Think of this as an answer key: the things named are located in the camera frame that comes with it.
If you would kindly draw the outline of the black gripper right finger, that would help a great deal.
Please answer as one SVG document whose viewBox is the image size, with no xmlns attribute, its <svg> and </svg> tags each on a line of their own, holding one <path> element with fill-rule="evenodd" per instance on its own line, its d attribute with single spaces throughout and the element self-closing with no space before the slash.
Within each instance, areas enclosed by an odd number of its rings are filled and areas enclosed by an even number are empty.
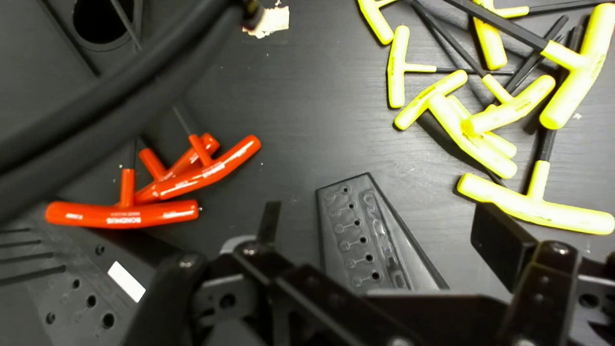
<svg viewBox="0 0 615 346">
<path fill-rule="evenodd" d="M 512 291 L 495 335 L 497 346 L 564 346 L 576 289 L 578 253 L 558 241 L 541 243 Z"/>
</svg>

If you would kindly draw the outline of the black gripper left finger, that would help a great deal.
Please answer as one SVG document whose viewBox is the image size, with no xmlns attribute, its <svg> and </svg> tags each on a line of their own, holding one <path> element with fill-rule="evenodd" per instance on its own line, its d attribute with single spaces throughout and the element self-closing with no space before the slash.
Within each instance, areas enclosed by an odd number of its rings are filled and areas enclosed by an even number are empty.
<svg viewBox="0 0 615 346">
<path fill-rule="evenodd" d="M 320 346 L 416 346 L 407 328 L 311 266 L 293 266 L 255 241 L 238 245 L 232 258 L 257 285 L 270 314 L 284 316 L 284 324 L 272 328 L 274 337 L 291 341 L 311 330 Z"/>
</svg>

